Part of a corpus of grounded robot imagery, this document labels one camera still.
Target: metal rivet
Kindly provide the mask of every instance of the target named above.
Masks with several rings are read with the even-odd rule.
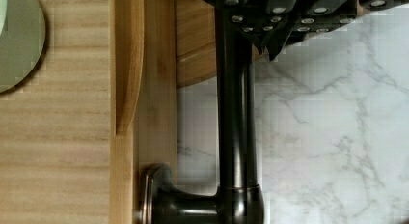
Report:
[[[241,23],[244,21],[244,16],[243,15],[234,15],[232,16],[232,21],[234,23]]]
[[[301,27],[301,28],[298,28],[297,31],[298,32],[308,32],[308,31],[310,31],[310,28],[309,27]]]
[[[273,13],[274,14],[280,14],[286,11],[286,8],[274,8]]]
[[[327,29],[327,28],[317,29],[317,30],[316,30],[317,33],[327,33],[327,32],[329,32],[329,31],[330,31],[330,30]]]
[[[314,22],[315,22],[315,19],[313,19],[313,18],[305,18],[305,19],[301,20],[301,23],[303,23],[303,24],[312,24]]]
[[[244,27],[244,28],[243,28],[243,31],[244,31],[245,33],[252,32],[253,30],[254,30],[254,28],[252,28],[252,27]]]
[[[225,0],[225,5],[227,6],[235,6],[239,4],[240,4],[240,0]]]
[[[274,16],[274,17],[272,17],[272,18],[270,19],[270,21],[271,21],[272,23],[278,23],[278,22],[282,21],[282,18],[281,18],[280,16]]]
[[[266,32],[271,31],[273,29],[274,29],[274,26],[265,26],[265,27],[262,28],[262,30],[264,30]]]
[[[384,0],[374,0],[372,1],[372,3],[370,3],[372,7],[381,7],[384,6],[385,4],[386,2]]]
[[[353,18],[345,18],[345,19],[340,20],[340,24],[348,24],[348,23],[352,23],[353,21],[354,21]]]
[[[327,11],[328,11],[327,8],[316,8],[316,9],[314,10],[314,13],[316,13],[316,14],[323,14],[323,13],[326,13]]]

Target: white marble surface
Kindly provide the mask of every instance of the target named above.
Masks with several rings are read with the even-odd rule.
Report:
[[[256,62],[259,177],[266,223],[402,224],[409,220],[409,9]],[[179,91],[179,184],[217,185],[211,79]]]

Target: oil-rubbed bronze faucet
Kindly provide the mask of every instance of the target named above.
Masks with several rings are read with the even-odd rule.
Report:
[[[409,0],[205,0],[215,7],[220,184],[214,196],[182,192],[170,168],[142,174],[142,224],[262,224],[253,115],[252,44],[274,59],[311,32],[351,23],[358,7],[379,11]]]

